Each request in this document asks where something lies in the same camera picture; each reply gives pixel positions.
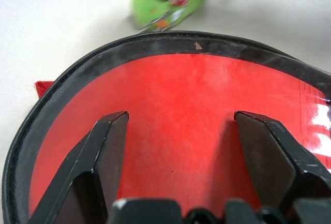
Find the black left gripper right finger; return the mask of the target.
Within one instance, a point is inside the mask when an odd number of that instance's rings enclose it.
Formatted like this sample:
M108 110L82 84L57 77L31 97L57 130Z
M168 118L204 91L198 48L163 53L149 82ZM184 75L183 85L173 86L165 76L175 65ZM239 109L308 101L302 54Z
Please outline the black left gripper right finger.
M234 120L261 204L289 209L301 198L330 198L330 173L280 121L246 111Z

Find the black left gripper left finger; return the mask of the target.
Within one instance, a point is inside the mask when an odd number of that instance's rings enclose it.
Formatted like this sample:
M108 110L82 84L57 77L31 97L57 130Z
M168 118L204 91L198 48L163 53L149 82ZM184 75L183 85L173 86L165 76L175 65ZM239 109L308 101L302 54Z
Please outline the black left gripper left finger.
M28 223L106 223L121 179L129 114L98 120L68 153Z

